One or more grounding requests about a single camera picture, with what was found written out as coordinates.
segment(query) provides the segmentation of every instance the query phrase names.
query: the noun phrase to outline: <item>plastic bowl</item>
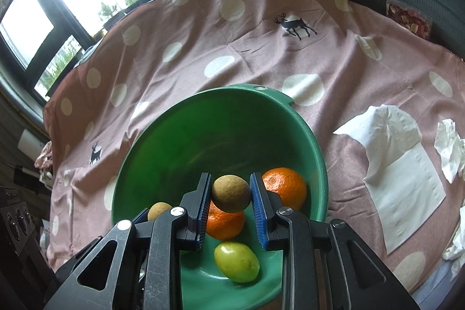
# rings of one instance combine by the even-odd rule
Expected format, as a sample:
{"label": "plastic bowl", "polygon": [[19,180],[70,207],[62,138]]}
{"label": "plastic bowl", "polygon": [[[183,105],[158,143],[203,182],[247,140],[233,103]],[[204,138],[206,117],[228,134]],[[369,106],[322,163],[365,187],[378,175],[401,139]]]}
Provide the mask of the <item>plastic bowl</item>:
{"label": "plastic bowl", "polygon": [[[115,188],[112,222],[135,217],[158,201],[175,206],[197,187],[202,172],[213,179],[276,167],[296,170],[309,196],[301,209],[324,221],[328,183],[323,155],[306,122],[283,93],[257,85],[233,85],[195,94],[158,117],[131,148]],[[247,244],[260,261],[249,284],[224,277],[213,260],[220,241],[206,236],[199,252],[181,256],[185,310],[257,309],[281,290],[282,253],[266,252],[257,240],[252,206],[235,239]]]}

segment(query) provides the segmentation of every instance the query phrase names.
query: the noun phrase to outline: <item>kiwi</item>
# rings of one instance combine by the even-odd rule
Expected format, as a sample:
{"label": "kiwi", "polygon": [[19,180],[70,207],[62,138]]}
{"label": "kiwi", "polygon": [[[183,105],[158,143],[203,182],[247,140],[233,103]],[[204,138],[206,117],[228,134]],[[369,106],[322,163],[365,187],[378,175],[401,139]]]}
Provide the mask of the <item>kiwi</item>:
{"label": "kiwi", "polygon": [[224,175],[212,186],[212,201],[226,213],[238,213],[247,208],[251,199],[248,183],[235,175]]}
{"label": "kiwi", "polygon": [[155,218],[157,218],[165,210],[170,210],[171,208],[172,208],[172,206],[167,204],[167,203],[156,203],[156,204],[152,205],[152,208],[150,208],[150,210],[148,211],[147,219],[149,221],[153,221]]}

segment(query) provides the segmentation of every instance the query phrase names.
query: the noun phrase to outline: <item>bowl rim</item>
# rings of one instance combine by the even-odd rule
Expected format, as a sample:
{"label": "bowl rim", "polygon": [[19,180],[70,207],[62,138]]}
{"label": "bowl rim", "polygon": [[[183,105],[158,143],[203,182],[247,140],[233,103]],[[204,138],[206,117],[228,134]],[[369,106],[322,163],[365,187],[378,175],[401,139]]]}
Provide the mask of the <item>bowl rim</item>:
{"label": "bowl rim", "polygon": [[[139,139],[143,137],[146,133],[150,133],[152,129],[158,126],[159,123],[163,122],[165,119],[170,117],[174,112],[176,112],[179,108],[183,107],[186,105],[186,103],[190,103],[192,101],[195,101],[197,97],[199,96],[204,96],[205,94],[210,94],[212,92],[248,92],[248,93],[255,93],[257,96],[262,96],[266,98],[267,100],[271,100],[276,103],[277,106],[282,108],[282,110],[286,113],[288,113],[294,121],[306,132],[306,139],[308,143],[311,146],[313,155],[315,157],[316,161],[316,166],[317,166],[317,174],[318,174],[318,183],[319,183],[319,189],[320,189],[320,194],[319,194],[319,200],[318,200],[318,213],[317,216],[315,217],[315,221],[320,221],[324,222],[328,210],[328,177],[327,177],[327,172],[326,172],[326,165],[325,165],[325,159],[323,157],[323,153],[321,151],[320,146],[318,145],[318,141],[313,134],[312,130],[308,126],[308,124],[305,122],[305,120],[302,118],[301,115],[297,113],[294,108],[292,108],[292,105],[294,104],[294,101],[292,98],[286,96],[282,92],[279,92],[278,90],[261,86],[261,85],[250,85],[250,84],[245,84],[245,85],[231,85],[231,86],[225,86],[225,87],[218,87],[218,88],[213,88],[213,89],[207,89],[201,92],[198,92],[194,95],[191,95],[187,97],[184,100],[181,100],[180,102],[176,103],[175,105],[171,106],[168,108],[165,112],[163,112],[160,116],[158,116],[155,120],[153,120],[148,127],[140,134],[140,136],[134,141],[133,145],[131,146],[129,153],[126,155],[123,164],[121,165],[121,168],[118,172],[118,177],[116,180],[115,184],[115,190],[113,192],[113,198],[112,198],[112,203],[115,200],[115,195],[117,193],[117,188],[119,184],[119,179],[122,174],[124,174],[124,170],[126,169],[126,165],[129,164],[129,160],[132,159],[132,155],[135,154],[134,147],[137,145],[139,142]],[[273,92],[276,92],[276,94],[279,94],[279,97],[273,96]],[[283,98],[288,97],[288,103],[285,104],[283,103]],[[114,211],[115,207],[112,206],[112,213],[111,213],[111,221],[112,225],[115,225],[116,222],[114,220]],[[252,309],[259,309],[260,307],[268,304],[272,300],[274,300],[279,293],[281,292],[281,286],[278,286],[277,288],[271,290],[267,295],[263,296],[261,300],[255,302],[254,304],[250,305],[247,307],[245,310],[252,310]]]}

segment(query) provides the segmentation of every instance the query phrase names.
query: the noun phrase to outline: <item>orange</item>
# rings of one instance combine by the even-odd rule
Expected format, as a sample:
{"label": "orange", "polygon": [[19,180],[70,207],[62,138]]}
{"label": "orange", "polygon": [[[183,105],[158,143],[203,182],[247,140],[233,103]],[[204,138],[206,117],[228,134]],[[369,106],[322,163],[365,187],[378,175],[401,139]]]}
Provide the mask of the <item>orange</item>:
{"label": "orange", "polygon": [[225,241],[238,236],[244,227],[244,212],[226,213],[210,202],[210,211],[206,222],[206,233],[218,240]]}
{"label": "orange", "polygon": [[293,169],[279,167],[262,175],[267,191],[281,196],[284,206],[299,210],[307,197],[305,180]]}

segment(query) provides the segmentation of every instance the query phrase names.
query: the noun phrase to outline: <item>black deer silhouette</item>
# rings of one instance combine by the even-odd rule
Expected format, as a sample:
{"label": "black deer silhouette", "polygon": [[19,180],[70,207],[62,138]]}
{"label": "black deer silhouette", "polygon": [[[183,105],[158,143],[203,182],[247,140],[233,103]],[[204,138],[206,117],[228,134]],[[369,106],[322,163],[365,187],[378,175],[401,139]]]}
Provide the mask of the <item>black deer silhouette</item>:
{"label": "black deer silhouette", "polygon": [[286,31],[288,31],[291,35],[293,36],[296,36],[298,37],[299,40],[302,41],[301,37],[298,35],[297,31],[295,30],[296,28],[302,28],[303,30],[305,30],[305,32],[307,32],[307,35],[308,37],[310,37],[310,33],[308,32],[308,29],[307,28],[310,28],[314,34],[318,34],[315,32],[315,30],[311,27],[309,27],[307,24],[305,24],[305,21],[302,20],[302,18],[298,19],[298,20],[291,20],[291,21],[288,21],[286,19],[286,14],[282,14],[282,15],[278,15],[276,16],[273,21],[276,23],[276,24],[281,24],[281,26],[283,28],[286,28]]}
{"label": "black deer silhouette", "polygon": [[96,164],[99,160],[100,160],[100,154],[102,152],[102,148],[100,148],[99,151],[95,151],[96,148],[97,148],[97,144],[99,142],[97,141],[94,146],[92,146],[92,154],[90,156],[90,163],[89,163],[89,167],[92,166],[93,164]]}

